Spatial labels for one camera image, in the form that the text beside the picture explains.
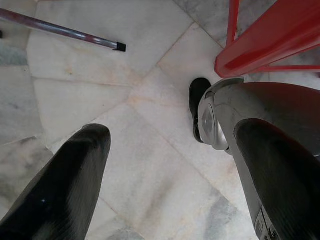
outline floor tile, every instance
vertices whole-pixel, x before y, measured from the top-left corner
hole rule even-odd
[[[0,205],[10,208],[53,154],[35,137],[0,147]]]
[[[229,1],[174,0],[222,47],[226,46]]]
[[[34,0],[0,0],[0,8],[33,17],[36,12]],[[0,66],[27,65],[26,47],[30,30],[24,26],[0,20]]]
[[[145,239],[175,239],[224,198],[131,107],[119,105],[93,123],[109,127],[112,138],[100,197]]]
[[[194,23],[172,49],[158,63],[173,85],[188,96],[190,83],[196,78],[207,78],[216,83],[221,78],[215,73],[214,63],[222,48]]]
[[[36,16],[125,43],[127,52],[33,31],[27,48],[32,76],[113,85],[141,81],[192,24],[171,0],[43,1]]]
[[[132,91],[128,103],[232,204],[249,216],[234,159],[194,139],[189,102],[172,82],[156,68]]]
[[[181,228],[174,240],[257,240],[252,223],[224,197]]]
[[[117,216],[89,234],[86,240],[144,240],[144,238]]]
[[[0,145],[42,133],[28,67],[3,66],[0,75]]]
[[[98,199],[87,236],[94,233],[105,223],[113,220],[117,214],[102,199]]]
[[[57,80],[34,81],[47,145],[125,101],[130,87]]]

